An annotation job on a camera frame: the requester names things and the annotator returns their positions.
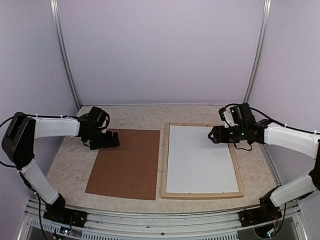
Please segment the landscape photo white border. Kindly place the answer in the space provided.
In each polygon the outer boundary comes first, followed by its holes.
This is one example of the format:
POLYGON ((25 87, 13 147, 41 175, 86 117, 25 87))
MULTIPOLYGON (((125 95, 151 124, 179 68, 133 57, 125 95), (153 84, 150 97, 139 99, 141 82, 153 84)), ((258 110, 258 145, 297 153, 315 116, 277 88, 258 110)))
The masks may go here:
POLYGON ((240 182, 228 144, 214 144, 211 126, 169 126, 166 192, 239 193, 240 182))

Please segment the light wooden picture frame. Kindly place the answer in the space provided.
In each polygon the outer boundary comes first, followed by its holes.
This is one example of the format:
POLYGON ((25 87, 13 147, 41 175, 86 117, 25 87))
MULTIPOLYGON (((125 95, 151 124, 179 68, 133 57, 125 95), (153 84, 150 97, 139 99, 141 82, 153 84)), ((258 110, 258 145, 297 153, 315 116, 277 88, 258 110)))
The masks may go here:
POLYGON ((235 148, 231 144, 227 144, 230 147, 231 156, 233 158, 233 165, 235 167, 236 178, 240 182, 240 192, 234 193, 167 193, 167 167, 168 167, 168 151, 169 151, 169 127, 170 125, 186 125, 186 126, 207 126, 212 127, 212 123, 178 123, 168 122, 165 126, 164 137, 164 153, 163 153, 163 168, 162 168, 162 183, 161 183, 161 198, 167 200, 219 200, 219 199, 237 199, 244 196, 244 187, 241 180, 240 170, 238 167, 238 161, 235 155, 235 148))

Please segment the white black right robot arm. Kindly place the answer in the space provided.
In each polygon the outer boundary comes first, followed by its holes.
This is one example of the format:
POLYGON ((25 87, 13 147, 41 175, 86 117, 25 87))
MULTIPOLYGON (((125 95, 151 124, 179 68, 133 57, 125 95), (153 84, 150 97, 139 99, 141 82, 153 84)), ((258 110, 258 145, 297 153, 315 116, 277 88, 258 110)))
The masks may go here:
POLYGON ((314 161, 311 170, 303 167, 295 179, 273 188, 259 199, 259 206, 239 212, 243 226, 265 223, 284 216, 280 207, 303 199, 320 189, 320 136, 315 132, 281 126, 271 120, 263 119, 249 126, 236 124, 226 127, 215 125, 208 134, 214 144, 233 144, 247 141, 265 145, 266 151, 276 160, 280 157, 302 157, 303 160, 314 161))

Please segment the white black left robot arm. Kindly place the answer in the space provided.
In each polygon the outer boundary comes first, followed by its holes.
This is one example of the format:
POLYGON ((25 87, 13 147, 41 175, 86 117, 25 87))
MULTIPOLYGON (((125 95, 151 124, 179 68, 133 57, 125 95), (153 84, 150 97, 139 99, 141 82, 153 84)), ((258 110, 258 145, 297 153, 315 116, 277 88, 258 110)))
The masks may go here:
POLYGON ((66 207, 64 197, 48 182, 38 166, 34 141, 40 138, 77 137, 91 150, 117 148, 119 135, 108 130, 110 116, 98 107, 81 116, 45 116, 16 112, 6 119, 9 124, 1 147, 26 186, 45 203, 44 218, 62 224, 85 222, 86 212, 66 207))

